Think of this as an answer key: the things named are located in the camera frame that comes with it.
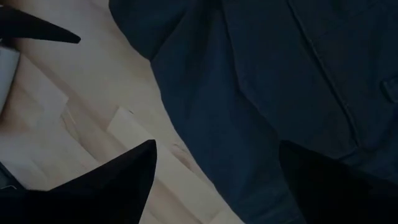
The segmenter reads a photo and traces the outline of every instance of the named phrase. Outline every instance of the white object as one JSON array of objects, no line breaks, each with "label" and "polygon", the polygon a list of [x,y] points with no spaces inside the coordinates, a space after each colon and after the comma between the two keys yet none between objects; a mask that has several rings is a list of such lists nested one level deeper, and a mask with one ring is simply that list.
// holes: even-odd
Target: white object
[{"label": "white object", "polygon": [[0,45],[0,113],[18,66],[19,52]]}]

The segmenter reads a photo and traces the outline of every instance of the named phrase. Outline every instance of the light wooden floor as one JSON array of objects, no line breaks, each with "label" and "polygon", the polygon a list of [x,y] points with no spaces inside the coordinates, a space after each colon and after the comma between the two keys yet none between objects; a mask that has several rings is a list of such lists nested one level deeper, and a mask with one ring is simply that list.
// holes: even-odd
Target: light wooden floor
[{"label": "light wooden floor", "polygon": [[54,188],[156,139],[156,178],[141,223],[242,223],[174,131],[148,61],[120,33],[107,0],[8,3],[82,38],[79,45],[19,41],[0,161],[23,185]]}]

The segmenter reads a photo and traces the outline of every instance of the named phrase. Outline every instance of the floor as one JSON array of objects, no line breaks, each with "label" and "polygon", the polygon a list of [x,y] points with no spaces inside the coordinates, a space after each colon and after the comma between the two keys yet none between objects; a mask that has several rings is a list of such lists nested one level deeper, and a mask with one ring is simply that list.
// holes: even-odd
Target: floor
[{"label": "floor", "polygon": [[48,190],[156,139],[156,177],[141,223],[242,223],[174,131],[148,61],[120,33],[107,1],[9,1],[82,42],[19,41],[0,161],[26,187]]}]

